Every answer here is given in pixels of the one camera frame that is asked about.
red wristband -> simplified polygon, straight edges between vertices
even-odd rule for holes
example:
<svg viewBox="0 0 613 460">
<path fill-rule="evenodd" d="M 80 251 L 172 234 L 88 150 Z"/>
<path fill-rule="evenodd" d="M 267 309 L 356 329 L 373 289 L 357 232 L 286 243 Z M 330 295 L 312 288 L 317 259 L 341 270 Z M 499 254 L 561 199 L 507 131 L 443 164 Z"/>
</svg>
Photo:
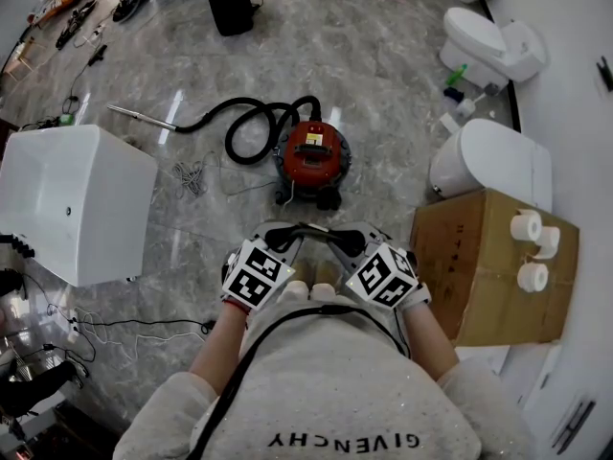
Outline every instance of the red wristband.
<svg viewBox="0 0 613 460">
<path fill-rule="evenodd" d="M 235 302 L 234 300 L 224 300 L 223 303 L 234 305 L 237 309 L 241 309 L 245 315 L 249 315 L 249 310 L 246 310 L 245 306 L 239 302 Z"/>
</svg>

gray sweatshirt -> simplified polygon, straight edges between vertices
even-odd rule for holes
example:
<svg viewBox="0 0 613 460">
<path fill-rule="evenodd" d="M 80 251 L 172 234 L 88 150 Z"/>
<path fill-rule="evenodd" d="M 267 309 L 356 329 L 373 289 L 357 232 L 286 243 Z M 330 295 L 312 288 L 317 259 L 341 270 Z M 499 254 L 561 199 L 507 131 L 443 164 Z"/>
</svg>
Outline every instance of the gray sweatshirt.
<svg viewBox="0 0 613 460">
<path fill-rule="evenodd" d="M 260 312 L 246 350 L 282 315 Z M 185 458 L 215 406 L 202 378 L 160 386 L 117 446 L 114 460 Z M 464 361 L 438 383 L 357 315 L 308 316 L 260 346 L 203 458 L 533 458 L 533 438 L 490 370 Z"/>
</svg>

sleeve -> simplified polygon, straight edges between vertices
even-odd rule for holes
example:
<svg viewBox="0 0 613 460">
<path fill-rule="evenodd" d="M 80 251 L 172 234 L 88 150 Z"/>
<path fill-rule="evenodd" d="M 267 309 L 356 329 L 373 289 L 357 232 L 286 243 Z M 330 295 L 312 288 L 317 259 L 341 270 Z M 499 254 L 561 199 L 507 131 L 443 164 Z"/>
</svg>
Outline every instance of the sleeve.
<svg viewBox="0 0 613 460">
<path fill-rule="evenodd" d="M 113 460 L 187 456 L 192 430 L 217 394 L 201 377 L 177 373 L 160 386 L 115 447 Z"/>
<path fill-rule="evenodd" d="M 462 361 L 439 379 L 439 386 L 481 440 L 483 458 L 535 458 L 528 425 L 488 368 Z"/>
</svg>

toilet lid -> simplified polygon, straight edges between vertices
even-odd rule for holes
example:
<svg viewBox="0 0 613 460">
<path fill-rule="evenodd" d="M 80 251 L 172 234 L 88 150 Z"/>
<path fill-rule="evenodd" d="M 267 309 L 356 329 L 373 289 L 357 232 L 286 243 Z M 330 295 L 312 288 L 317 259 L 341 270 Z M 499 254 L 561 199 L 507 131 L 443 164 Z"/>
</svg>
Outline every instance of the toilet lid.
<svg viewBox="0 0 613 460">
<path fill-rule="evenodd" d="M 498 26 L 474 11 L 454 7 L 445 13 L 443 23 L 447 34 L 468 52 L 500 58 L 507 51 Z"/>
<path fill-rule="evenodd" d="M 473 119 L 461 131 L 465 165 L 485 187 L 551 211 L 549 152 L 509 127 Z"/>
</svg>

beige shoe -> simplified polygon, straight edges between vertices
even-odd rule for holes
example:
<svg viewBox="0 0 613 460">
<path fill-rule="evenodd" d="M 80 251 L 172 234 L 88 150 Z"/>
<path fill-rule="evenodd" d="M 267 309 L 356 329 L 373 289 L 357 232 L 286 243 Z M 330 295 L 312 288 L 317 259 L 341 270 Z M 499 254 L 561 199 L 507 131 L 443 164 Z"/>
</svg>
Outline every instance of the beige shoe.
<svg viewBox="0 0 613 460">
<path fill-rule="evenodd" d="M 338 291 L 342 276 L 343 273 L 338 265 L 332 261 L 321 261 L 317 264 L 317 269 L 315 269 L 315 285 L 328 283 Z"/>
<path fill-rule="evenodd" d="M 291 265 L 296 271 L 289 281 L 304 281 L 311 288 L 313 286 L 313 264 L 308 259 L 299 259 Z"/>
</svg>

